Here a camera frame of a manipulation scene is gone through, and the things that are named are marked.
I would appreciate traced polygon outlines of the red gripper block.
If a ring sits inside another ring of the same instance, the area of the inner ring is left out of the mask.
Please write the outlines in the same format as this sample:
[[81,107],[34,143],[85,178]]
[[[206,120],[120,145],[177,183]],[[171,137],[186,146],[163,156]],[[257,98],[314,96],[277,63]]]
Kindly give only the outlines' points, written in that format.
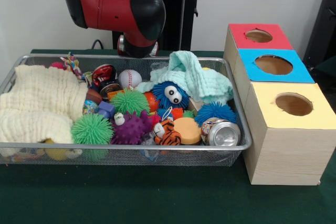
[[[158,50],[159,50],[159,43],[156,42],[154,44],[154,47],[152,48],[151,52],[149,52],[148,54],[146,54],[146,57],[155,57],[158,55]],[[117,43],[117,51],[118,51],[118,55],[121,56],[127,56],[130,57],[131,55],[126,52],[125,50],[125,46],[124,46],[124,36],[120,35],[119,39],[118,39],[118,43]]]

